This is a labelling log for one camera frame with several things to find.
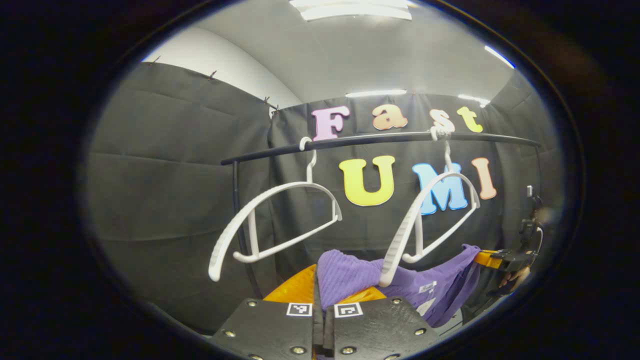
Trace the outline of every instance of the human hand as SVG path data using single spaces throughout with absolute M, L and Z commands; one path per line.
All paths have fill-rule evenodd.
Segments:
M 528 266 L 525 266 L 525 267 L 521 268 L 517 272 L 508 272 L 508 273 L 504 274 L 504 278 L 502 278 L 502 281 L 498 285 L 498 288 L 501 288 L 504 285 L 507 285 L 507 282 L 512 281 L 512 280 L 515 279 L 516 283 L 513 285 L 513 287 L 510 289 L 510 291 L 516 290 L 516 288 L 520 284 L 522 284 L 524 279 L 526 279 L 527 276 L 529 276 L 530 273 L 531 273 L 531 270 L 529 269 Z

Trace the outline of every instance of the blue letter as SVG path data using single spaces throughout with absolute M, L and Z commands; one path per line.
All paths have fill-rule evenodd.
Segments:
M 452 165 L 455 172 L 460 172 L 462 170 L 462 167 L 459 164 L 453 163 Z M 438 175 L 429 164 L 416 164 L 413 166 L 412 170 L 418 174 L 418 178 L 420 179 L 420 189 L 424 189 L 424 187 Z M 450 195 L 451 201 L 449 201 L 449 209 L 458 210 L 467 207 L 465 192 L 462 188 L 462 180 L 459 177 L 448 177 L 441 180 L 434 185 L 431 189 L 431 193 L 433 194 L 433 197 L 436 198 L 436 201 L 440 206 L 440 210 L 442 211 L 447 207 L 447 200 L 449 200 Z M 432 197 L 426 197 L 422 203 L 422 207 L 420 208 L 420 213 L 423 215 L 429 215 L 435 212 L 436 206 L 433 204 Z

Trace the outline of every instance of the ceiling light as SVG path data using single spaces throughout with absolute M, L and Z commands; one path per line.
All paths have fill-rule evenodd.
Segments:
M 346 94 L 346 97 L 361 97 L 361 96 L 373 96 L 373 95 L 404 95 L 406 94 L 406 90 L 373 90 L 373 91 L 363 91 L 363 92 L 351 92 Z
M 289 3 L 307 21 L 345 15 L 412 19 L 405 0 L 292 0 Z
M 479 98 L 479 97 L 474 97 L 474 96 L 469 96 L 469 95 L 463 95 L 463 94 L 458 95 L 458 97 L 459 97 L 460 99 L 475 100 L 475 101 L 477 101 L 477 102 L 479 102 L 479 103 L 480 103 L 480 107 L 481 107 L 481 108 L 484 108 L 484 107 L 485 107 L 489 102 L 491 102 L 491 101 L 489 101 L 489 100 L 487 100 L 487 99 L 481 99 L 481 98 Z
M 504 56 L 498 54 L 496 50 L 493 50 L 491 47 L 488 47 L 488 46 L 485 46 L 484 50 L 487 50 L 488 52 L 492 53 L 496 58 L 502 60 L 503 63 L 509 65 L 510 68 L 515 69 L 515 67 L 509 62 L 509 60 L 505 59 Z

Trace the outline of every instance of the white wall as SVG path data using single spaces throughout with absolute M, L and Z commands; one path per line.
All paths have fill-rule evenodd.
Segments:
M 224 38 L 200 28 L 188 28 L 160 45 L 143 61 L 184 67 L 211 75 L 280 108 L 302 102 L 275 75 L 244 50 Z

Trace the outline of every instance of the purple shirt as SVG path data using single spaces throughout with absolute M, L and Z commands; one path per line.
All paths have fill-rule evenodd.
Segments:
M 402 296 L 431 327 L 444 325 L 476 287 L 479 266 L 473 262 L 480 248 L 467 244 L 446 263 L 417 272 L 398 267 L 393 281 L 380 288 L 383 259 L 366 261 L 327 251 L 318 260 L 317 274 L 323 311 L 342 299 L 375 286 L 385 296 Z

